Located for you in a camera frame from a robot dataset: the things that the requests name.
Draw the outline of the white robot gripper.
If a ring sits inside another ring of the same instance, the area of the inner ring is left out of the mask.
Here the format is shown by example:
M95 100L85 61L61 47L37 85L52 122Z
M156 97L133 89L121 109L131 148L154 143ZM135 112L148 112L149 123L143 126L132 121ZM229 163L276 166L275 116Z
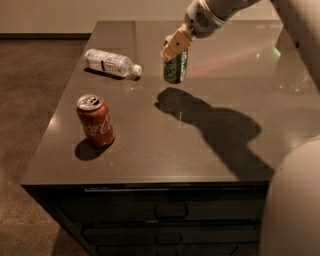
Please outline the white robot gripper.
M211 11L207 0L193 0L186 10L184 24L164 46L161 57L166 62L173 60L191 46L193 37L207 38L224 23L224 20Z

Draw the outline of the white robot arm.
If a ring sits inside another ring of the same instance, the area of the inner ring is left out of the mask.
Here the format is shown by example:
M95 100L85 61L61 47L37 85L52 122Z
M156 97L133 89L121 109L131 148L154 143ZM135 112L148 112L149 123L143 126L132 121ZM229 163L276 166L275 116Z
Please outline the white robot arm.
M169 61L206 38L239 10L259 0L193 0L184 22L164 46ZM271 0L314 83L320 81L320 0ZM319 119L279 119L291 147L270 182L259 256L320 256Z

